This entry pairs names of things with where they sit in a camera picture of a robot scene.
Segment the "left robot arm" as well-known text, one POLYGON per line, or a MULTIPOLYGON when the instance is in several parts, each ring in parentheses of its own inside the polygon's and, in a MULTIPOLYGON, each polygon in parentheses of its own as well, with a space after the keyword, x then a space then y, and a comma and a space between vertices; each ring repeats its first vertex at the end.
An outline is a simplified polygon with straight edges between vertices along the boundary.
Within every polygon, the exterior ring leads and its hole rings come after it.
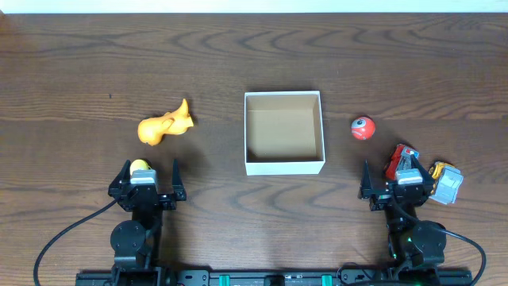
POLYGON ((132 170, 127 160, 109 185, 108 195, 127 212, 130 220, 119 223, 110 235, 114 250, 111 278, 104 284, 122 285, 173 285, 171 270, 158 266, 163 212, 173 211, 178 201, 185 201, 187 193, 179 174, 178 161, 173 161, 172 193, 160 194, 157 173, 154 169, 132 170))

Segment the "yellow grey toy truck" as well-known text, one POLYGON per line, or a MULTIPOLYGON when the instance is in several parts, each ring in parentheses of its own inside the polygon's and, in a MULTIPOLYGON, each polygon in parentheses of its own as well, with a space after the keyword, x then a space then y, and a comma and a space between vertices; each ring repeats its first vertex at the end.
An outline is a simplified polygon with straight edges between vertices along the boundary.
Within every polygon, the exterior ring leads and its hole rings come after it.
POLYGON ((444 205, 455 203, 464 180, 461 171, 452 164, 436 161, 429 174, 435 180, 430 198, 444 205))

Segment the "yellow round toy with stick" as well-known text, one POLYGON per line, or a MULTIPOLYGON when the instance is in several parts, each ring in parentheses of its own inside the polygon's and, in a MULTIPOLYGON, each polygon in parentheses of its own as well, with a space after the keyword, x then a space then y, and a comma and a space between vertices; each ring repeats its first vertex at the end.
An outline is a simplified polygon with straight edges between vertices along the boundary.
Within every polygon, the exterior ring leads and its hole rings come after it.
POLYGON ((147 171, 150 169, 151 169, 151 166, 149 165, 149 163, 146 160, 136 159, 131 163, 131 165, 129 167, 129 172, 130 172, 130 175, 132 176, 135 171, 147 171))

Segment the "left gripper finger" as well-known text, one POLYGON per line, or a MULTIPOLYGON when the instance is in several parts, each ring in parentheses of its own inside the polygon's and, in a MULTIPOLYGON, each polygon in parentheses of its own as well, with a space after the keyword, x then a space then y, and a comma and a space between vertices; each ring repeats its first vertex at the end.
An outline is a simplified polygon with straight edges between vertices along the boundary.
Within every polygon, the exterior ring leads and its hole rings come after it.
POLYGON ((183 182, 179 173, 179 164, 176 159, 173 160, 171 185, 173 191, 183 191, 183 182))
POLYGON ((110 190, 121 190, 124 184, 127 184, 130 180, 130 165, 131 161, 127 160, 123 166, 121 171, 116 175, 113 181, 110 184, 110 190))

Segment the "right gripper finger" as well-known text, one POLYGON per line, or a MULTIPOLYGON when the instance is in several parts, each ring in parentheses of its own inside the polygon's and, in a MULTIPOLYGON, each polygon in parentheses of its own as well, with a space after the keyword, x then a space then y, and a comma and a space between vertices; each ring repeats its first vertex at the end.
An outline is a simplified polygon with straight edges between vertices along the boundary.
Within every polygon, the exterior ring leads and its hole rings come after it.
POLYGON ((410 156, 411 160, 411 167, 416 168, 421 177, 422 177, 422 183, 424 185, 433 185, 434 184, 434 178, 422 167, 419 160, 416 158, 415 155, 410 156))
POLYGON ((371 177, 368 167, 368 162, 364 162, 364 168, 363 168, 363 175, 360 183, 360 190, 361 191, 371 191, 372 185, 371 185, 371 177))

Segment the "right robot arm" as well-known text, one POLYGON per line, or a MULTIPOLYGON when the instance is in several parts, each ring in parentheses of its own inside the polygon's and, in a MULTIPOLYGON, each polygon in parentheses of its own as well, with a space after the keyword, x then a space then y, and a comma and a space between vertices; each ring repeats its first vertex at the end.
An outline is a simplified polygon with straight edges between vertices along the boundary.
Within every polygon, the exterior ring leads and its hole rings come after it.
POLYGON ((382 211, 387 220, 388 249, 394 261, 378 278, 437 284, 437 266, 445 260, 446 234, 441 224, 421 220, 415 212, 431 196, 435 179, 415 156, 410 156, 409 164, 380 185, 365 163, 358 197, 369 202, 371 211, 382 211))

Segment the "red toy fire truck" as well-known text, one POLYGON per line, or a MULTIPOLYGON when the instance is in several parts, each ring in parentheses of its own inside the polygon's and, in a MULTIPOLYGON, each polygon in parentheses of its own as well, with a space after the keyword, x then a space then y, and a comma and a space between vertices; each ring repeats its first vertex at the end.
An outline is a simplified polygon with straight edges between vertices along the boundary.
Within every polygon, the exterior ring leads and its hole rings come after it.
POLYGON ((411 169, 411 157, 419 158, 419 152, 408 145, 397 144, 390 160, 385 166, 384 175, 388 180, 395 180, 397 171, 411 169))

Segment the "orange toy dinosaur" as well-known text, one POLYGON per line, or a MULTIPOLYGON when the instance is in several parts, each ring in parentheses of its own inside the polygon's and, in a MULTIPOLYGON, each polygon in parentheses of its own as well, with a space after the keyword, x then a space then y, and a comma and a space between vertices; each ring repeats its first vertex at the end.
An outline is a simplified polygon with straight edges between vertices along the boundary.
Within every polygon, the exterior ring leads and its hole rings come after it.
POLYGON ((193 126, 188 102, 183 99, 177 110, 142 120, 138 125, 137 135, 142 143, 154 146, 162 141, 164 135, 180 135, 193 126))

